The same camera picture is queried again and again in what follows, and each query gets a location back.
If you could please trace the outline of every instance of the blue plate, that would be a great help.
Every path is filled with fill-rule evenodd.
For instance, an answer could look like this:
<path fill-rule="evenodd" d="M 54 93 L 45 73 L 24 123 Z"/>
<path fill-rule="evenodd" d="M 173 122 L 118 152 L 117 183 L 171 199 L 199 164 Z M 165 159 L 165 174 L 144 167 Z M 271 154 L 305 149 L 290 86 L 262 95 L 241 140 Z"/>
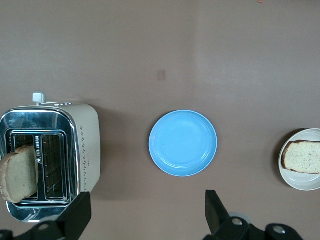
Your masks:
<path fill-rule="evenodd" d="M 149 151 L 167 174 L 188 177 L 204 170 L 214 159 L 217 133 L 198 112 L 178 110 L 163 116 L 153 127 Z"/>

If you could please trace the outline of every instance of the toast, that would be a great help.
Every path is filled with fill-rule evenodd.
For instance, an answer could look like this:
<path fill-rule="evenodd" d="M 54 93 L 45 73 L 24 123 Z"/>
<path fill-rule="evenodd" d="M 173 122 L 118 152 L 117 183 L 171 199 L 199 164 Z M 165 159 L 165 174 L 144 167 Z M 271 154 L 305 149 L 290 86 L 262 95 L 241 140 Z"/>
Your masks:
<path fill-rule="evenodd" d="M 36 159 L 33 146 L 22 146 L 0 161 L 0 197 L 16 204 L 38 191 Z"/>
<path fill-rule="evenodd" d="M 304 174 L 320 174 L 320 142 L 290 141 L 281 156 L 285 169 Z"/>

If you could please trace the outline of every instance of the metal screw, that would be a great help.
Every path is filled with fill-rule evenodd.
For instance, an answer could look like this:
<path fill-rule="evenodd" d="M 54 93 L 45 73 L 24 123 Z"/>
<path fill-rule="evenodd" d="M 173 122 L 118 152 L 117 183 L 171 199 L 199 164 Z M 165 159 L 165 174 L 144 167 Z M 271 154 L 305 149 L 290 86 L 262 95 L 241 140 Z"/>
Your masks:
<path fill-rule="evenodd" d="M 239 218 L 232 219 L 232 223 L 237 226 L 242 226 L 242 221 Z"/>
<path fill-rule="evenodd" d="M 42 231 L 42 230 L 45 230 L 45 229 L 47 229 L 49 227 L 49 224 L 42 224 L 42 225 L 40 225 L 39 227 L 38 227 L 38 229 L 40 230 L 40 231 Z"/>
<path fill-rule="evenodd" d="M 286 231 L 282 226 L 273 226 L 273 231 L 275 231 L 278 234 L 285 234 Z"/>

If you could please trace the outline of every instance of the white toaster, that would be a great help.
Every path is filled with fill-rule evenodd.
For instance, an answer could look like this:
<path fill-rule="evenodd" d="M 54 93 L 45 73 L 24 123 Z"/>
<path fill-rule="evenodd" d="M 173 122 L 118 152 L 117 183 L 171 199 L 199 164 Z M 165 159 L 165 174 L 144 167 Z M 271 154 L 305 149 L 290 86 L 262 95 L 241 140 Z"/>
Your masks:
<path fill-rule="evenodd" d="M 1 159 L 33 145 L 39 169 L 37 193 L 19 203 L 7 202 L 19 221 L 39 222 L 59 216 L 80 192 L 91 192 L 100 178 L 101 143 L 97 112 L 87 104 L 46 102 L 7 111 L 0 120 Z"/>

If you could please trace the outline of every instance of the white plate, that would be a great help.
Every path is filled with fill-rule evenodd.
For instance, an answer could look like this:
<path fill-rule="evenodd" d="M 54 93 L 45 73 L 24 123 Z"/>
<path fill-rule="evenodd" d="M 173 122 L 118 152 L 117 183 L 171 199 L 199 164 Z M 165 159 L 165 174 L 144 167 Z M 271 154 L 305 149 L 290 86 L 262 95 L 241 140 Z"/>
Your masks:
<path fill-rule="evenodd" d="M 310 128 L 307 130 L 300 131 L 297 134 L 293 135 L 291 138 L 289 138 L 288 141 L 286 141 L 279 155 L 279 169 L 281 176 L 287 184 L 289 184 L 291 187 L 295 189 L 302 191 L 312 191 L 320 189 L 320 175 L 290 171 L 282 166 L 281 157 L 287 144 L 291 141 L 294 142 L 297 140 L 320 142 L 320 129 Z"/>

